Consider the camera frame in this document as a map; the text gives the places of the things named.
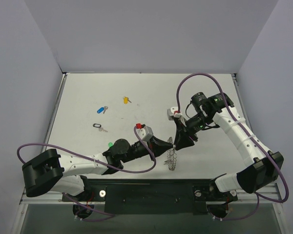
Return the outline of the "metal key organizer disc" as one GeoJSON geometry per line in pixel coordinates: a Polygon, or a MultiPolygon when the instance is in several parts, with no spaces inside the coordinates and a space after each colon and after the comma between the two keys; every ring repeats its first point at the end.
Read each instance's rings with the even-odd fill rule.
{"type": "MultiPolygon", "coordinates": [[[[173,143],[173,138],[169,137],[167,141],[170,143],[173,143]]],[[[177,162],[177,154],[176,154],[176,150],[175,150],[175,145],[174,145],[173,149],[170,149],[167,151],[167,159],[166,160],[170,160],[170,164],[167,165],[168,169],[170,171],[174,171],[176,168],[176,162],[177,162]]]]}

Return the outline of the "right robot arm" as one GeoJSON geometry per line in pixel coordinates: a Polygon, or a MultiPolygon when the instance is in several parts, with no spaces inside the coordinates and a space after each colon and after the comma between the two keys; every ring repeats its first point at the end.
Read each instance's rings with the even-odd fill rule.
{"type": "Polygon", "coordinates": [[[198,140],[197,132],[215,123],[231,140],[246,166],[240,172],[216,178],[208,188],[211,198],[220,199],[226,192],[237,189],[252,194],[277,180],[283,156],[272,152],[255,136],[226,94],[206,97],[200,92],[191,98],[190,104],[197,114],[189,119],[185,119],[177,107],[167,110],[168,119],[176,124],[175,149],[193,146],[198,140]]]}

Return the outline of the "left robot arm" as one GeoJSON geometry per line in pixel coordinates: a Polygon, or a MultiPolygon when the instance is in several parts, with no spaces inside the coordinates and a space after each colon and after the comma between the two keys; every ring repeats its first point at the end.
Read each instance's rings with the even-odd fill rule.
{"type": "Polygon", "coordinates": [[[59,154],[55,148],[48,149],[22,166],[26,195],[37,197],[49,191],[67,193],[84,201],[90,197],[91,189],[86,174],[111,175],[124,172],[123,163],[149,155],[152,161],[173,144],[151,137],[148,142],[129,144],[119,139],[103,153],[80,156],[68,152],[59,154]]]}

